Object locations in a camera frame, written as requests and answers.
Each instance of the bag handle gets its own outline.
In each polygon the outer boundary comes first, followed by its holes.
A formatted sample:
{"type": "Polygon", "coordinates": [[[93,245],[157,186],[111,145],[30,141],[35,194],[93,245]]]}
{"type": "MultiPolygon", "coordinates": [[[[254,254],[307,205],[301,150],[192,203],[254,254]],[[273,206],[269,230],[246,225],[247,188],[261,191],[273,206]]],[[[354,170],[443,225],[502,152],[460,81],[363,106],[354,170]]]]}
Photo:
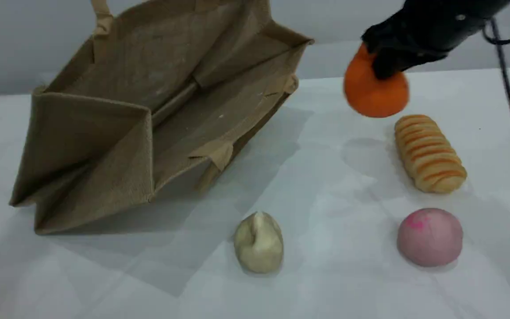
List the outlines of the bag handle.
{"type": "Polygon", "coordinates": [[[109,10],[107,0],[91,0],[93,12],[96,14],[96,28],[93,30],[93,60],[94,63],[105,54],[107,38],[111,32],[113,16],[109,10]]]}

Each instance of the dough ball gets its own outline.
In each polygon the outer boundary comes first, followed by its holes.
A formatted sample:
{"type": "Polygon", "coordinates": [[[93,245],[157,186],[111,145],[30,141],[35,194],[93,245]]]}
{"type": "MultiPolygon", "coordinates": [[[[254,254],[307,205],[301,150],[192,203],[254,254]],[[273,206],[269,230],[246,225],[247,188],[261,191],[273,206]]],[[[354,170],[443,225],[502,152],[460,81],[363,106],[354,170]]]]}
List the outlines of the dough ball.
{"type": "Polygon", "coordinates": [[[244,219],[233,238],[235,255],[248,270],[266,274],[281,266],[283,236],[271,215],[257,212],[244,219]]]}
{"type": "Polygon", "coordinates": [[[443,266],[458,258],[463,237],[462,226],[454,215],[437,208],[424,208],[403,220],[397,247],[419,266],[443,266]]]}

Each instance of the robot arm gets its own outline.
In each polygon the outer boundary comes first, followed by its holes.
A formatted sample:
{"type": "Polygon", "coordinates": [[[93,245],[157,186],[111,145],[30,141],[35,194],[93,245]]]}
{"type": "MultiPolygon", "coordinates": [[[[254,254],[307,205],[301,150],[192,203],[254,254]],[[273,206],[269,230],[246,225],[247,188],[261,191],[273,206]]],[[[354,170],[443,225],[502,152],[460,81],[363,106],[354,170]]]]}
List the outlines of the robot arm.
{"type": "Polygon", "coordinates": [[[362,36],[376,53],[375,76],[444,59],[472,34],[482,30],[510,0],[406,0],[403,8],[362,36]]]}

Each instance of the orange ball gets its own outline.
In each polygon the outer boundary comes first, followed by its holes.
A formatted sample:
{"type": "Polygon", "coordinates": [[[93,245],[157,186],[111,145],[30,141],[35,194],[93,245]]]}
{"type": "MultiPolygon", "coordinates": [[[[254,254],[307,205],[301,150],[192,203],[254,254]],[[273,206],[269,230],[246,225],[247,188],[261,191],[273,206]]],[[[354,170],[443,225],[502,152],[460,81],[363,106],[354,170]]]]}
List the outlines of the orange ball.
{"type": "Polygon", "coordinates": [[[344,92],[350,106],[366,117],[390,117],[409,103],[409,84],[402,72],[379,80],[373,71],[374,54],[362,44],[344,77],[344,92]]]}

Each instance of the toy food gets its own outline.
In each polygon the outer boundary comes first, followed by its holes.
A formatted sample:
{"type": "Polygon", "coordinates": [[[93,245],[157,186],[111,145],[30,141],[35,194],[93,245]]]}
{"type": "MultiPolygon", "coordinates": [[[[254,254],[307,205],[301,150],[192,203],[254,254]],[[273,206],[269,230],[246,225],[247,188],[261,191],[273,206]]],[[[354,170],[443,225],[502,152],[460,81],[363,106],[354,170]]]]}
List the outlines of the toy food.
{"type": "Polygon", "coordinates": [[[283,260],[281,228],[265,212],[251,214],[239,223],[233,247],[239,262],[253,272],[266,274],[275,271],[283,260]]]}
{"type": "Polygon", "coordinates": [[[402,72],[384,80],[372,69],[374,54],[361,45],[344,77],[344,92],[349,105],[366,117],[390,117],[409,102],[409,84],[402,72]]]}
{"type": "Polygon", "coordinates": [[[451,193],[468,177],[456,151],[426,115],[401,117],[395,141],[407,174],[423,192],[451,193]]]}
{"type": "Polygon", "coordinates": [[[398,250],[422,267],[447,265],[462,251],[464,232],[454,215],[437,208],[410,214],[398,230],[398,250]]]}

